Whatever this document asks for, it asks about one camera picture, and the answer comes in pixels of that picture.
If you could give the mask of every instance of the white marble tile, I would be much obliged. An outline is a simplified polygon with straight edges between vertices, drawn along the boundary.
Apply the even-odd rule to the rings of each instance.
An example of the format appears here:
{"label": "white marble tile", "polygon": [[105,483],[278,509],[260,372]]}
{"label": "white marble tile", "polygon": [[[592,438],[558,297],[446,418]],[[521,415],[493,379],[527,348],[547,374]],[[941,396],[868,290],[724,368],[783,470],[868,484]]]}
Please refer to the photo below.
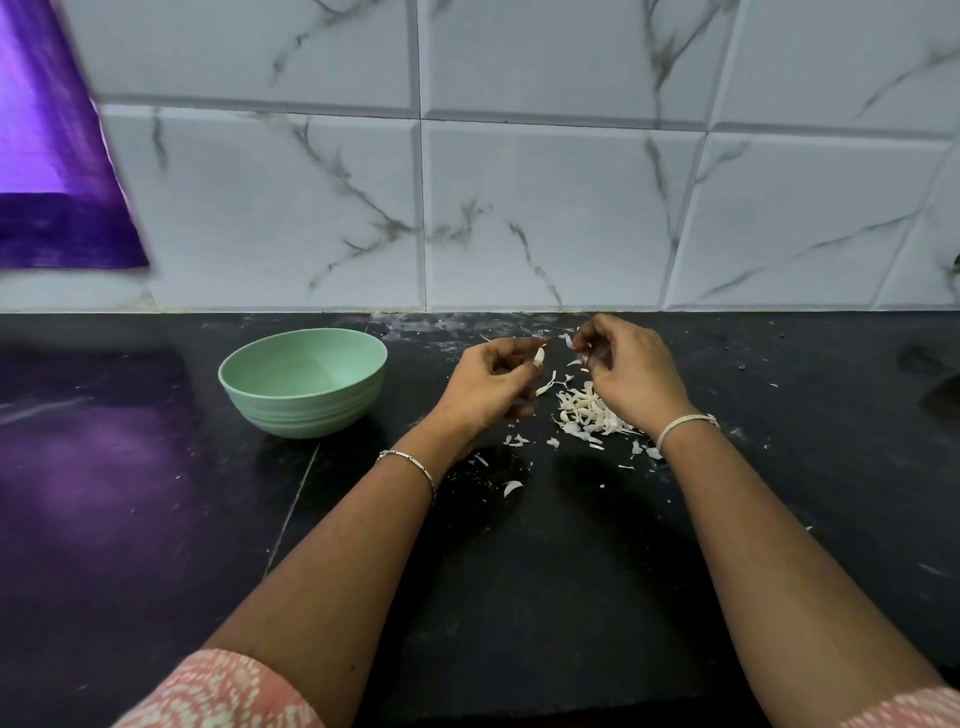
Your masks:
{"label": "white marble tile", "polygon": [[423,124],[431,309],[657,306],[702,134]]}
{"label": "white marble tile", "polygon": [[159,308],[422,308],[418,122],[104,111]]}
{"label": "white marble tile", "polygon": [[960,147],[941,170],[877,305],[960,308]]}
{"label": "white marble tile", "polygon": [[736,0],[420,0],[424,114],[703,126]]}
{"label": "white marble tile", "polygon": [[150,273],[135,271],[0,271],[0,311],[14,313],[156,312]]}
{"label": "white marble tile", "polygon": [[712,133],[668,307],[866,307],[947,148]]}
{"label": "white marble tile", "polygon": [[743,12],[719,122],[960,129],[956,0],[755,0]]}
{"label": "white marble tile", "polygon": [[60,3],[86,75],[107,101],[402,114],[416,109],[413,1]]}

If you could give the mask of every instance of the silver bracelet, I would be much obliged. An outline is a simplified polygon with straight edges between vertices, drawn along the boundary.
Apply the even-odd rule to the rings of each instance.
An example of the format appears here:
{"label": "silver bracelet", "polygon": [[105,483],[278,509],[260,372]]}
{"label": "silver bracelet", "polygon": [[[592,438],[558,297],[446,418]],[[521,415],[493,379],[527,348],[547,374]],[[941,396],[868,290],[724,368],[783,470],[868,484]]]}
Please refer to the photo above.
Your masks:
{"label": "silver bracelet", "polygon": [[437,502],[437,484],[433,481],[433,476],[416,457],[413,455],[408,455],[406,452],[400,452],[398,449],[385,449],[379,455],[377,455],[374,465],[380,462],[387,455],[399,455],[400,457],[405,457],[411,463],[420,468],[420,472],[426,476],[426,481],[430,484],[430,493],[433,494],[433,501]]}
{"label": "silver bracelet", "polygon": [[713,415],[686,415],[685,417],[679,417],[663,429],[660,437],[657,438],[657,445],[653,448],[647,448],[647,454],[655,460],[660,460],[663,457],[663,455],[660,454],[660,448],[663,446],[663,438],[666,437],[666,433],[677,425],[688,423],[691,420],[706,420],[717,429],[720,429],[720,423],[717,422],[717,419]]}

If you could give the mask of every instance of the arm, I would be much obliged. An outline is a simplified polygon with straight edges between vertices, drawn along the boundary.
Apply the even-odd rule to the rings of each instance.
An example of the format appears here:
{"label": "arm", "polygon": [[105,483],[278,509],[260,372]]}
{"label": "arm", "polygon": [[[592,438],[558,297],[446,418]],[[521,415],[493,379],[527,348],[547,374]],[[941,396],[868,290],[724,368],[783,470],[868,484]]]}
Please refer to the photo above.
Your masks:
{"label": "arm", "polygon": [[[654,440],[697,413],[655,332],[600,314],[574,346],[589,354],[604,402]],[[740,663],[775,726],[836,725],[899,693],[943,685],[715,427],[679,425],[663,455],[684,492]]]}
{"label": "arm", "polygon": [[[539,339],[473,347],[440,403],[393,449],[417,458],[440,483],[484,429],[529,417],[528,358]],[[511,369],[496,375],[499,369]],[[283,675],[326,728],[353,722],[396,585],[430,507],[430,487],[408,460],[377,463],[230,615],[205,647],[248,655]]]}

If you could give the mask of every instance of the pink patterned sleeve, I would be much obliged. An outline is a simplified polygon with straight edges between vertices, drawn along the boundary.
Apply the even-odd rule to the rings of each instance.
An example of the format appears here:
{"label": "pink patterned sleeve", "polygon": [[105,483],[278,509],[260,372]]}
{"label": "pink patterned sleeve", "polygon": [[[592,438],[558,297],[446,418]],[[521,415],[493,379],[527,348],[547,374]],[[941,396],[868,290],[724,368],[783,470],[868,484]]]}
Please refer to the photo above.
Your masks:
{"label": "pink patterned sleeve", "polygon": [[323,728],[291,685],[250,657],[203,649],[113,728]]}
{"label": "pink patterned sleeve", "polygon": [[928,688],[886,700],[840,728],[960,728],[960,692]]}

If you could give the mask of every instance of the forearm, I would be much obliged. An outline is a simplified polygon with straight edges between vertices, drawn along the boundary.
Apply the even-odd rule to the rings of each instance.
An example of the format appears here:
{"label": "forearm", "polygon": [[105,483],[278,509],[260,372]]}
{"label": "forearm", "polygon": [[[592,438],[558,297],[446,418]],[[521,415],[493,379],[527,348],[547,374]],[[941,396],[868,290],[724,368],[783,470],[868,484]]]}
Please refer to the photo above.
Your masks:
{"label": "forearm", "polygon": [[[439,483],[468,441],[431,415],[394,447]],[[387,456],[209,639],[283,675],[327,728],[352,723],[396,585],[430,507],[423,473]]]}
{"label": "forearm", "polygon": [[712,425],[677,427],[663,451],[740,662],[775,725],[835,725],[900,692],[941,684]]}

